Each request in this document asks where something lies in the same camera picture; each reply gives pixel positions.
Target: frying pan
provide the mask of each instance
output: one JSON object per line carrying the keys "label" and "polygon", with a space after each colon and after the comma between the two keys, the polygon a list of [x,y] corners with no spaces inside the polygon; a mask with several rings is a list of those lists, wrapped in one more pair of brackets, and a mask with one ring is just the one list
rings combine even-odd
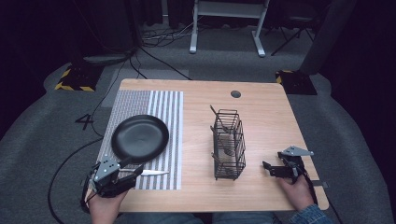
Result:
{"label": "frying pan", "polygon": [[132,164],[150,161],[166,148],[169,131],[162,120],[151,115],[136,115],[124,120],[111,136],[114,154]]}

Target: black cable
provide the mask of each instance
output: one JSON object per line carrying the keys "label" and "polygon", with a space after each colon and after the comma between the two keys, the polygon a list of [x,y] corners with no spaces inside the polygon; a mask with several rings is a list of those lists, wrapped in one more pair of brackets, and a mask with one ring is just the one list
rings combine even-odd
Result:
{"label": "black cable", "polygon": [[[96,106],[96,108],[93,110],[92,116],[91,116],[92,120],[93,120],[93,115],[95,114],[97,108],[98,108],[99,105],[106,99],[106,97],[108,96],[108,94],[109,94],[110,91],[111,91],[111,88],[113,88],[114,83],[116,83],[117,78],[119,78],[120,71],[121,71],[122,67],[125,65],[125,63],[126,63],[126,60],[122,63],[122,66],[120,67],[119,71],[117,72],[116,78],[114,79],[113,83],[111,83],[110,88],[108,88],[108,91],[107,91],[106,95],[102,98],[102,100],[99,102],[99,104],[98,104],[98,105]],[[97,135],[103,137],[102,134],[99,134],[99,132],[97,132],[97,131],[95,130],[95,128],[93,127],[93,122],[91,123],[91,127],[92,127],[93,131],[94,131]]]}
{"label": "black cable", "polygon": [[143,37],[145,37],[145,36],[147,36],[147,37],[155,36],[155,35],[157,35],[156,31],[157,30],[145,30],[145,31],[143,31],[142,36]]}
{"label": "black cable", "polygon": [[[143,46],[147,47],[147,48],[156,48],[156,47],[168,46],[168,45],[172,44],[175,40],[179,40],[179,39],[183,38],[184,36],[188,35],[188,34],[185,34],[185,35],[182,34],[184,31],[189,31],[191,29],[191,28],[189,28],[189,29],[187,29],[187,28],[188,27],[186,27],[184,29],[180,29],[178,31],[174,31],[174,32],[166,34],[166,35],[154,35],[154,36],[149,36],[149,37],[143,38],[143,40],[146,39],[146,41],[148,41],[149,39],[156,39],[157,40],[156,44],[151,44],[151,43],[144,42]],[[161,43],[163,41],[169,41],[169,42],[166,43],[166,44],[161,45]]]}
{"label": "black cable", "polygon": [[87,201],[85,201],[85,203],[88,203],[96,195],[97,195],[97,193],[94,193],[90,198],[87,199]]}
{"label": "black cable", "polygon": [[184,74],[182,74],[181,72],[179,72],[176,68],[174,68],[174,67],[173,67],[172,65],[170,65],[169,63],[166,63],[166,62],[164,62],[163,60],[154,57],[153,55],[151,55],[150,53],[148,53],[147,51],[145,51],[143,48],[141,48],[141,47],[139,47],[139,48],[142,49],[145,53],[147,53],[147,55],[150,56],[151,58],[153,58],[153,59],[155,59],[155,60],[157,60],[157,61],[159,61],[159,62],[161,62],[161,63],[164,63],[164,64],[168,65],[170,68],[172,68],[173,70],[175,70],[177,73],[181,74],[181,75],[182,75],[183,77],[185,77],[186,79],[192,80],[191,78],[186,77]]}
{"label": "black cable", "polygon": [[49,206],[49,211],[50,211],[50,213],[52,214],[53,218],[55,218],[55,220],[56,220],[58,223],[64,224],[64,223],[59,219],[59,217],[56,215],[55,211],[53,210],[52,203],[51,203],[51,200],[50,200],[50,194],[51,194],[51,191],[52,191],[52,185],[53,185],[53,182],[55,181],[55,178],[56,178],[57,174],[61,171],[62,167],[70,160],[70,158],[72,158],[76,153],[80,152],[80,151],[81,151],[83,148],[85,148],[85,147],[88,147],[88,146],[90,146],[90,145],[92,145],[92,144],[94,144],[94,143],[97,143],[97,142],[101,141],[102,139],[103,139],[103,137],[98,138],[98,139],[96,139],[96,140],[93,140],[93,141],[91,141],[90,143],[85,144],[85,145],[82,146],[82,147],[79,147],[76,151],[74,151],[72,154],[70,154],[70,155],[62,162],[62,164],[58,167],[58,169],[56,170],[55,174],[53,175],[51,181],[49,182],[49,190],[48,190],[48,193],[47,193],[47,203],[48,203],[48,206]]}
{"label": "black cable", "polygon": [[137,71],[140,72],[140,67],[142,66],[142,63],[139,61],[139,59],[137,58],[137,52],[134,54],[134,56],[136,57],[137,62],[139,63],[139,66],[137,67]]}
{"label": "black cable", "polygon": [[[163,32],[161,34],[157,35],[157,31],[160,31],[160,30],[163,30]],[[175,33],[177,33],[177,31],[173,30],[173,32],[165,34],[165,32],[167,30],[168,29],[158,29],[158,30],[146,31],[146,32],[149,32],[149,33],[154,32],[154,35],[150,35],[150,34],[145,35],[145,34],[143,34],[143,35],[145,35],[143,37],[143,40],[161,39],[161,38],[163,39],[163,38],[166,38],[166,37],[172,37]]]}
{"label": "black cable", "polygon": [[92,178],[93,173],[95,172],[95,170],[97,170],[99,166],[100,166],[100,162],[96,163],[92,167],[90,172],[87,174],[87,177],[85,178],[85,182],[84,182],[84,187],[82,188],[82,192],[81,192],[81,199],[79,200],[79,205],[82,211],[88,214],[90,214],[90,208],[88,207],[87,203],[90,201],[90,199],[93,198],[93,196],[96,195],[96,192],[89,199],[85,200],[85,198],[87,196],[88,188],[90,186],[90,179]]}
{"label": "black cable", "polygon": [[335,216],[336,216],[337,219],[338,219],[338,222],[339,222],[340,224],[344,224],[343,221],[342,221],[341,218],[340,218],[340,215],[338,215],[337,210],[335,210],[335,207],[332,205],[332,202],[330,201],[330,198],[329,198],[329,197],[327,197],[327,201],[329,201],[329,204],[330,204],[330,206],[332,207],[332,210],[334,211]]}
{"label": "black cable", "polygon": [[145,77],[145,75],[143,75],[139,70],[137,70],[134,65],[131,62],[131,58],[129,58],[129,63],[131,64],[132,68],[137,72],[138,75],[142,76],[145,79],[148,79],[147,77]]}
{"label": "black cable", "polygon": [[298,166],[298,165],[297,165],[297,166],[294,166],[294,165],[293,165],[294,162],[290,162],[290,161],[286,160],[286,158],[282,158],[282,160],[285,161],[285,162],[288,164],[288,166],[289,166],[290,168],[291,168],[291,167],[297,168],[297,169],[299,170],[299,173],[301,173],[301,174],[304,176],[305,181],[306,181],[306,183],[308,184],[308,188],[309,188],[309,192],[311,193],[312,200],[314,201],[315,204],[318,205],[318,198],[317,198],[317,194],[315,193],[314,184],[312,183],[311,178],[309,178],[309,174],[308,174],[308,172],[305,170],[305,168],[301,168],[301,167]]}

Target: white desk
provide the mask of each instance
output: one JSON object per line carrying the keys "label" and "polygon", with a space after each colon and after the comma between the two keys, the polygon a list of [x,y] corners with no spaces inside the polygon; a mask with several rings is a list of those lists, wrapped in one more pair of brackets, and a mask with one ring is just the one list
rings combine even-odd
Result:
{"label": "white desk", "polygon": [[265,51],[260,41],[260,32],[267,13],[268,3],[269,0],[266,0],[264,4],[206,2],[195,0],[190,53],[195,53],[197,51],[198,16],[203,15],[259,19],[257,29],[256,31],[252,31],[252,35],[259,56],[264,57]]}

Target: desk leg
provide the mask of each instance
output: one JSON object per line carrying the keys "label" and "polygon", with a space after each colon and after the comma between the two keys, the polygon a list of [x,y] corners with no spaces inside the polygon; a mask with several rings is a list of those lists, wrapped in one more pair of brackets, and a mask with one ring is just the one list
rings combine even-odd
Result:
{"label": "desk leg", "polygon": [[265,1],[264,6],[262,8],[262,14],[260,15],[259,24],[257,25],[257,30],[252,31],[253,40],[256,44],[257,52],[259,53],[260,57],[265,56],[264,48],[262,47],[262,42],[260,41],[260,32],[262,31],[262,24],[264,23],[265,15],[267,14],[269,1]]}
{"label": "desk leg", "polygon": [[190,53],[195,53],[197,51],[197,39],[198,39],[198,0],[195,0]]}

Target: hazard tape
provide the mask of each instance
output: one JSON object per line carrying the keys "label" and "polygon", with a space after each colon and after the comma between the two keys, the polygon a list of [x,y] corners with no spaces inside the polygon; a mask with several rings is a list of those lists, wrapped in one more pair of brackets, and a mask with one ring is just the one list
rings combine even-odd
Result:
{"label": "hazard tape", "polygon": [[281,73],[293,73],[290,70],[280,70],[275,73],[276,83],[282,85],[282,77],[280,76]]}
{"label": "hazard tape", "polygon": [[64,85],[64,81],[69,78],[71,68],[67,68],[66,71],[59,79],[58,84],[55,86],[55,90],[64,90],[64,91],[95,91],[94,88],[89,86],[78,86],[78,85]]}

